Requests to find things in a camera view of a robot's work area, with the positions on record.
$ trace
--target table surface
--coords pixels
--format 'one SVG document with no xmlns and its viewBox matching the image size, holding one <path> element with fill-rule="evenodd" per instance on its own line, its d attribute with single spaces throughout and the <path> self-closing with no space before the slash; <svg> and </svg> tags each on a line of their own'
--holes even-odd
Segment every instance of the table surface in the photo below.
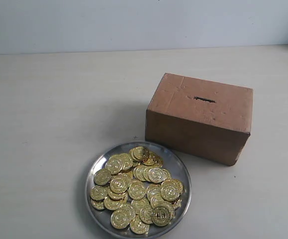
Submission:
<svg viewBox="0 0 288 239">
<path fill-rule="evenodd" d="M 0 56 L 0 239 L 110 238 L 84 183 L 108 148 L 144 139 L 165 72 L 254 89 L 237 164 L 183 153 L 192 201 L 163 239 L 288 238 L 288 45 Z"/>
</svg>

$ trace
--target wall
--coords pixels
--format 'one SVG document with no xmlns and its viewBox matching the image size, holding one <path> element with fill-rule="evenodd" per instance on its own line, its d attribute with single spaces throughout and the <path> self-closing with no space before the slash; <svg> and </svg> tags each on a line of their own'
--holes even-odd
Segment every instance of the wall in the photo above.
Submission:
<svg viewBox="0 0 288 239">
<path fill-rule="evenodd" d="M 0 54 L 288 43 L 288 0 L 0 0 Z"/>
</svg>

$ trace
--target stack of coins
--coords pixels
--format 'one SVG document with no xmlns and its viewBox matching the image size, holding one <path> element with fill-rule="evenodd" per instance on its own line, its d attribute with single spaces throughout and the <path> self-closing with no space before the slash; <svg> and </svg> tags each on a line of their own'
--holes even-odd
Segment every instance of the stack of coins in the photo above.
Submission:
<svg viewBox="0 0 288 239">
<path fill-rule="evenodd" d="M 91 204 L 113 211 L 110 222 L 116 229 L 130 225 L 134 233 L 145 234 L 150 224 L 166 226 L 181 206 L 184 186 L 162 167 L 163 159 L 143 146 L 111 156 L 94 175 Z"/>
</svg>

